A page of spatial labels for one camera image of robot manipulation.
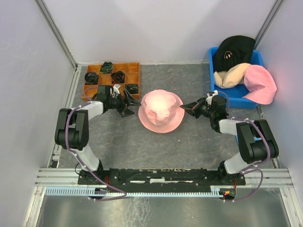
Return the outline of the pink bucket hat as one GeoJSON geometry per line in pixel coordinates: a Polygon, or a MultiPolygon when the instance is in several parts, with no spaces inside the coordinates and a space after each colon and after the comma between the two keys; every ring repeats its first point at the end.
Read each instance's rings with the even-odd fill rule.
{"type": "Polygon", "coordinates": [[[142,125],[155,133],[174,131],[182,122],[185,110],[180,97],[172,92],[156,89],[147,93],[141,101],[138,117],[142,125]]]}
{"type": "Polygon", "coordinates": [[[272,75],[260,65],[246,69],[244,85],[249,92],[243,98],[261,105],[271,104],[277,91],[272,75]]]}

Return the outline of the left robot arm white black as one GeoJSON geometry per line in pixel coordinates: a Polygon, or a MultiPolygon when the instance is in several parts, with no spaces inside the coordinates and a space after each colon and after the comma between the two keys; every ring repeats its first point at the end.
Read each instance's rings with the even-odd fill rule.
{"type": "Polygon", "coordinates": [[[117,110],[121,117],[134,115],[130,106],[141,106],[132,95],[123,90],[121,95],[117,87],[99,85],[96,94],[88,102],[75,108],[62,108],[59,111],[55,130],[55,143],[71,152],[83,171],[89,172],[88,178],[94,184],[101,184],[105,179],[101,161],[89,146],[89,121],[108,110],[117,110]]]}

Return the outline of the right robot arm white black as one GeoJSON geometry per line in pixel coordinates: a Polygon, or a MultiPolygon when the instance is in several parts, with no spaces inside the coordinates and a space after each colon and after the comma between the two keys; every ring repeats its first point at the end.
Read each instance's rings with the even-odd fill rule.
{"type": "Polygon", "coordinates": [[[279,154],[268,122],[265,119],[253,121],[230,117],[226,111],[227,102],[225,97],[212,94],[180,106],[195,118],[208,118],[215,132],[237,138],[239,152],[218,167],[217,179],[223,185],[230,184],[234,180],[234,174],[244,174],[250,166],[273,159],[279,154]]]}

